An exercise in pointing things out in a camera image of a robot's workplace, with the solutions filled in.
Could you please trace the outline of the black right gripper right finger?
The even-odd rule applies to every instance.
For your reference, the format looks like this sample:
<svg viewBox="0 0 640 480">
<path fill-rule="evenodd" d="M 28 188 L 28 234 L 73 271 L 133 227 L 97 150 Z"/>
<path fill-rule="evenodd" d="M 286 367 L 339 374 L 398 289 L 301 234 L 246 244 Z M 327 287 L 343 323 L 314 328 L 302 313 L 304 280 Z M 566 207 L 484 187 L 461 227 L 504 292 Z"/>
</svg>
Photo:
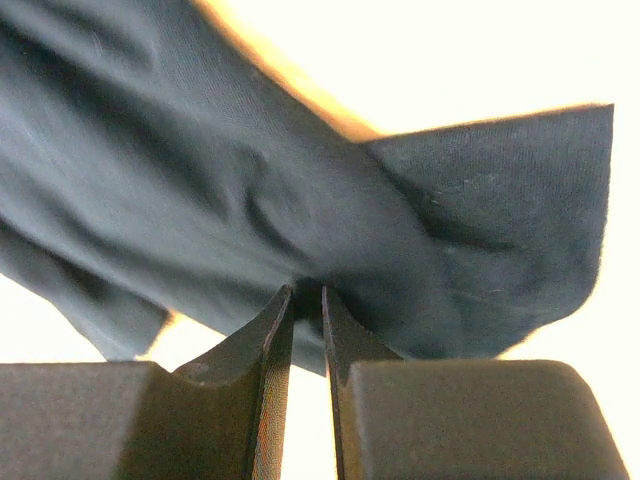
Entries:
<svg viewBox="0 0 640 480">
<path fill-rule="evenodd" d="M 342 479 L 624 479 L 588 384 L 550 360 L 401 359 L 322 291 Z"/>
</svg>

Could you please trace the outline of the black t-shirt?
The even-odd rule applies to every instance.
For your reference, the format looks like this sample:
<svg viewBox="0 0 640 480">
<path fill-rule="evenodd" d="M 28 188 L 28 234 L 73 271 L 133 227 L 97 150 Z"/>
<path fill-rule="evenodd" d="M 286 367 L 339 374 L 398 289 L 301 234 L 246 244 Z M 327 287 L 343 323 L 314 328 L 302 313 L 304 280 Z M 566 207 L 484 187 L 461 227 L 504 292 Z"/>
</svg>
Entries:
<svg viewBox="0 0 640 480">
<path fill-rule="evenodd" d="M 231 334 L 320 289 L 411 359 L 491 358 L 598 274 L 614 109 L 364 143 L 334 132 L 187 1 L 1 5 L 1 272 L 109 360 L 170 311 Z"/>
</svg>

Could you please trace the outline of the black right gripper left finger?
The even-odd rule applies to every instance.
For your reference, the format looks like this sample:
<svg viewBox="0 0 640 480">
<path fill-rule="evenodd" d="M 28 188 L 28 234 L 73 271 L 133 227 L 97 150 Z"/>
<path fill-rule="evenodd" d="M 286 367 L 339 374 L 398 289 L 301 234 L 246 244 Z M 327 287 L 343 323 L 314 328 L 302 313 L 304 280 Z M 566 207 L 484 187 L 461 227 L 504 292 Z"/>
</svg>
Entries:
<svg viewBox="0 0 640 480">
<path fill-rule="evenodd" d="M 167 371 L 153 362 L 5 364 L 5 479 L 276 479 L 292 290 Z"/>
</svg>

